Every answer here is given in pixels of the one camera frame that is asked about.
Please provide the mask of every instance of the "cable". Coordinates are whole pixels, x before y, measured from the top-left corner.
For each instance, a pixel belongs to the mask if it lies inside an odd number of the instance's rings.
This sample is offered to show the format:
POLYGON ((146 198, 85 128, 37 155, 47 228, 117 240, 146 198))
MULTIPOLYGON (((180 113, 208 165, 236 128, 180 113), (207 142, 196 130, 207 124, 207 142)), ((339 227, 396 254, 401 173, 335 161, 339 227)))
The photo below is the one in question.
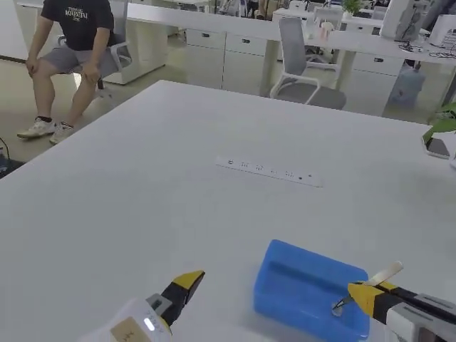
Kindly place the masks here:
POLYGON ((11 158, 9 157, 9 148, 8 148, 8 145, 6 144, 5 140, 0 138, 0 141, 3 143, 3 145, 5 145, 5 150, 6 150, 6 171, 5 172, 8 172, 9 166, 11 164, 11 158))
POLYGON ((456 43, 450 49, 450 52, 429 52, 429 56, 437 58, 456 58, 456 43))
POLYGON ((403 40, 405 38, 405 35, 407 35, 408 30, 410 30, 411 27, 413 26, 413 24, 416 23, 416 21, 413 21, 413 19, 415 18, 416 11, 417 11, 416 5, 413 5, 413 9, 414 9, 414 11, 413 11, 412 17, 410 18, 410 23, 408 23, 408 27, 405 29, 404 33, 402 33, 400 40, 403 40))

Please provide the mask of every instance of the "man sitting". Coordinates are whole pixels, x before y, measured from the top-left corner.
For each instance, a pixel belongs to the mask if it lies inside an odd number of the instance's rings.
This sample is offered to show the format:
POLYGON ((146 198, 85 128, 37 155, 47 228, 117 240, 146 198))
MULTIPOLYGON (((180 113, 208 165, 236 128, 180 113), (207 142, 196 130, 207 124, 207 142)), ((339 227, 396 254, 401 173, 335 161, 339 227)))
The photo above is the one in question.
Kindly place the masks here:
POLYGON ((57 144, 73 133, 74 125, 92 102, 98 80, 117 71, 109 46, 115 44, 114 18, 109 0, 45 0, 26 66, 33 80, 38 116, 31 128, 18 133, 24 139, 53 134, 57 144), (38 59, 54 21, 59 22, 66 44, 38 59), (82 81, 66 121, 51 118, 55 90, 51 76, 82 66, 82 81))

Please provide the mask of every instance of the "white sneaker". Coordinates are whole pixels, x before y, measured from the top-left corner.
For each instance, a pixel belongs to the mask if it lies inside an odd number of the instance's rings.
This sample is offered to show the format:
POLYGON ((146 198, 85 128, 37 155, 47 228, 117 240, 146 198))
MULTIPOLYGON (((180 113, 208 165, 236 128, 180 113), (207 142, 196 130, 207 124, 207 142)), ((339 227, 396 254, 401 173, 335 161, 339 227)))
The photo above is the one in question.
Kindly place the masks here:
POLYGON ((70 135, 72 135, 73 132, 74 132, 73 127, 68 126, 64 123, 59 123, 56 127, 56 131, 52 135, 51 139, 49 139, 49 141, 51 142, 52 145, 57 145, 58 143, 61 143, 66 138, 68 138, 70 135))
POLYGON ((28 130, 17 133, 17 136, 22 139, 39 138, 44 135, 54 133, 56 130, 56 123, 51 121, 47 123, 40 118, 35 119, 35 123, 28 130))

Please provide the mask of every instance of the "white wall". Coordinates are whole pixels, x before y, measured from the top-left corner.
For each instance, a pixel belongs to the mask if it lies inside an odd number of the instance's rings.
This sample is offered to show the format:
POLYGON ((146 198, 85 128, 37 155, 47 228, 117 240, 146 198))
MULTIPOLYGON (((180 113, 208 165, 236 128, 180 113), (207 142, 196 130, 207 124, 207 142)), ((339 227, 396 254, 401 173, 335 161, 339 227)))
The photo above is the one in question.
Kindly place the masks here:
POLYGON ((14 0, 0 0, 0 56, 27 59, 14 0))

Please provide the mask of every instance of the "power strip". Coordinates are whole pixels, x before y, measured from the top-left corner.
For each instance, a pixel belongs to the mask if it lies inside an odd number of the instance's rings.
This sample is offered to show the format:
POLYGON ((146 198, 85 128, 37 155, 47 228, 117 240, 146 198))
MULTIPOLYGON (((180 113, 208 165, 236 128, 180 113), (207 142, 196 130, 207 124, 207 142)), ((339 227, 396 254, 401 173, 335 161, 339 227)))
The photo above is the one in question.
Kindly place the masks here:
POLYGON ((250 172, 255 175, 276 178, 277 180, 286 180, 312 187, 322 187, 320 178, 312 172, 294 172, 290 170, 279 170, 267 167, 254 162, 246 162, 241 159, 217 157, 215 162, 217 166, 228 167, 233 170, 250 172))

